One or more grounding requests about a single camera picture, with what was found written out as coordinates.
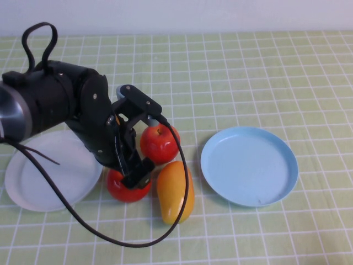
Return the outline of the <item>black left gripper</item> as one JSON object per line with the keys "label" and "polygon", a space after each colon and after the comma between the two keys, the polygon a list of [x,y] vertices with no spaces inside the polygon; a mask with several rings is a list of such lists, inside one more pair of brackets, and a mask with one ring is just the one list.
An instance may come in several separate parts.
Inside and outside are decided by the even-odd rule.
{"label": "black left gripper", "polygon": [[108,117],[108,168],[119,171],[127,189],[143,189],[151,181],[154,162],[149,158],[141,161],[136,149],[136,132],[129,130],[127,122],[117,115]]}

